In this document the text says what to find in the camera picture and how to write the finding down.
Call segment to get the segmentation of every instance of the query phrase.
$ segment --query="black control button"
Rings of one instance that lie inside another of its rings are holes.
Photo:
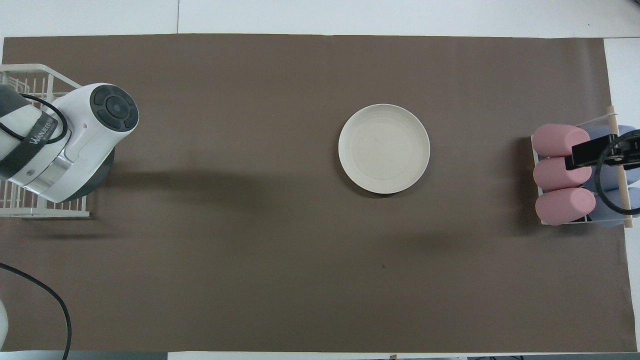
[[[106,112],[104,110],[98,110],[98,117],[100,118],[100,120],[103,123],[105,123],[108,126],[113,127],[114,129],[120,129],[120,126],[122,125],[120,120],[112,117],[111,115],[109,115],[108,112]]]
[[[121,98],[124,99],[124,101],[127,102],[127,104],[129,105],[135,105],[136,103],[133,102],[133,99],[131,99],[131,96],[129,96],[129,94],[125,93],[124,90],[122,90],[121,88],[118,88],[117,86],[114,86],[113,88],[113,93],[116,95],[119,95]]]
[[[100,86],[93,94],[93,103],[96,105],[104,105],[104,100],[109,95],[111,95],[109,88],[104,85]]]
[[[112,96],[107,99],[107,111],[118,119],[124,119],[129,116],[129,105],[123,98]]]
[[[130,129],[134,127],[137,123],[138,123],[138,109],[136,109],[135,107],[132,107],[131,115],[129,115],[129,118],[124,121],[124,126],[127,129]]]

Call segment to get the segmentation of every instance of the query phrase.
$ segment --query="black cable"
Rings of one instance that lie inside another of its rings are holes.
[[[36,97],[36,96],[33,96],[33,95],[29,95],[29,94],[20,94],[20,95],[22,95],[22,97],[24,97],[26,99],[31,99],[31,100],[40,102],[40,103],[44,104],[46,107],[48,107],[51,110],[53,110],[53,112],[56,113],[56,115],[60,118],[60,121],[62,122],[62,132],[60,133],[60,135],[56,136],[55,138],[49,139],[49,141],[47,141],[47,144],[58,142],[58,141],[62,140],[65,137],[65,135],[67,134],[69,126],[68,126],[68,123],[67,123],[67,118],[65,118],[65,116],[62,115],[60,110],[58,110],[55,106],[49,104],[47,101],[44,101],[39,97]],[[8,127],[6,127],[2,123],[0,123],[0,129],[2,129],[5,133],[9,134],[12,138],[18,139],[20,141],[24,140],[24,136],[22,136],[20,134],[17,134],[16,132],[12,131],[11,129],[9,129]]]
[[[71,318],[69,317],[69,311],[67,310],[65,302],[55,291],[53,291],[52,288],[48,287],[42,281],[27,274],[26,272],[21,272],[20,270],[3,263],[0,263],[0,268],[10,271],[16,275],[22,276],[23,278],[33,282],[34,284],[43,288],[47,293],[51,294],[51,296],[53,296],[58,301],[60,307],[62,307],[62,312],[65,314],[65,321],[67,323],[67,344],[65,345],[65,352],[64,354],[62,354],[62,360],[67,360],[67,356],[69,356],[69,349],[71,348]]]
[[[41,104],[44,104],[46,107],[48,107],[49,109],[53,110],[53,112],[56,113],[56,115],[60,118],[60,121],[62,122],[62,132],[60,133],[60,135],[56,136],[53,139],[49,139],[49,141],[47,143],[54,143],[54,142],[58,142],[60,140],[62,140],[65,135],[67,134],[67,131],[69,129],[69,125],[67,123],[67,118],[62,114],[62,112],[60,112],[60,110],[58,110],[55,106],[49,104],[47,101],[44,101],[43,99],[37,97],[37,96],[33,96],[33,95],[29,95],[29,94],[20,94],[22,95],[22,97],[27,98],[27,99],[31,99],[37,102],[40,102]]]
[[[595,174],[593,175],[593,182],[596,184],[596,191],[598,192],[598,196],[600,196],[600,198],[602,199],[602,202],[604,202],[605,205],[609,207],[609,209],[612,209],[613,211],[623,215],[640,214],[640,208],[623,209],[615,205],[613,202],[611,202],[611,200],[609,200],[607,195],[604,193],[604,189],[602,188],[602,183],[600,182],[600,172],[602,171],[602,165],[604,165],[604,161],[606,160],[611,150],[613,150],[613,148],[616,145],[618,145],[620,142],[629,140],[631,138],[640,138],[640,130],[629,131],[628,133],[624,135],[620,135],[619,137],[615,138],[612,142],[610,142],[604,148],[604,150],[600,153],[600,156],[598,157],[598,161],[596,162]]]

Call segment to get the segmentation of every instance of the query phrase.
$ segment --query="black strap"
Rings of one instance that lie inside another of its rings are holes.
[[[42,113],[24,140],[0,160],[0,180],[8,180],[25,167],[53,135],[56,119]]]

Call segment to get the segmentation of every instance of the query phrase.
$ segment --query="black ring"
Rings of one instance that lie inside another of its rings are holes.
[[[4,125],[3,123],[0,122],[0,129],[2,129],[5,133],[9,134],[12,138],[17,139],[18,141],[23,141],[24,140],[24,136],[14,132],[13,130],[9,129],[6,125]]]
[[[62,132],[60,133],[60,135],[56,136],[55,138],[49,139],[47,144],[58,142],[58,141],[62,140],[65,137],[65,135],[67,135],[67,131],[69,129],[69,126],[67,124],[67,118],[65,118],[65,116],[62,115],[60,110],[58,110],[55,106],[49,104],[48,102],[42,100],[39,97],[36,97],[36,96],[33,96],[33,95],[29,95],[29,94],[20,94],[20,95],[22,95],[22,97],[25,97],[27,99],[31,99],[31,100],[34,100],[34,101],[37,101],[37,102],[40,102],[40,103],[44,104],[49,109],[53,110],[53,112],[55,112],[56,115],[60,118],[60,121],[62,122]]]
[[[630,138],[640,138],[640,130],[629,131],[624,135],[620,135],[615,138],[612,142],[610,142],[604,150],[600,153],[598,157],[598,161],[596,162],[595,174],[593,176],[593,182],[596,184],[596,190],[598,192],[598,196],[602,199],[602,202],[605,203],[609,207],[609,209],[622,214],[622,215],[637,215],[640,214],[640,208],[635,209],[623,209],[617,205],[615,205],[604,193],[604,189],[602,188],[602,184],[600,183],[600,172],[602,171],[602,165],[604,165],[604,161],[609,155],[609,151],[613,150],[613,148],[618,145],[620,142],[628,140]]]

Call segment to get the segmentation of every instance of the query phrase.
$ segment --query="clear acrylic holder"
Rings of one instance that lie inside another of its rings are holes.
[[[607,113],[606,115],[603,115],[601,117],[595,118],[593,120],[589,120],[587,122],[583,122],[581,124],[576,125],[577,127],[581,128],[581,129],[591,129],[592,127],[597,127],[597,126],[609,126],[609,132],[611,134],[616,134],[616,135],[620,135],[619,131],[618,131],[618,121],[616,120],[616,111],[613,108],[613,106],[608,106],[607,107]],[[538,155],[538,153],[533,149],[533,142],[531,143],[531,151],[533,152],[533,163],[534,165],[537,165],[538,162],[542,159],[546,159],[546,156],[540,156]],[[627,185],[627,174],[625,173],[625,169],[622,166],[618,166],[616,167],[616,171],[617,171],[617,175],[618,175],[618,188],[620,189],[620,197],[621,197],[621,203],[622,203],[622,208],[624,209],[630,209],[631,208],[631,199],[629,197],[629,188]],[[545,193],[539,186],[538,187],[538,196],[542,195],[543,193]],[[631,228],[633,227],[633,217],[631,215],[624,215],[624,226],[627,228]],[[620,221],[620,218],[612,218],[612,219],[604,219],[604,220],[597,220],[594,221],[592,219],[590,219],[587,216],[584,216],[582,218],[576,219],[572,222],[569,222],[567,224],[586,224],[586,223],[591,223],[591,222],[613,222],[613,221]],[[545,223],[544,221],[540,221],[543,225],[548,225],[547,223]]]

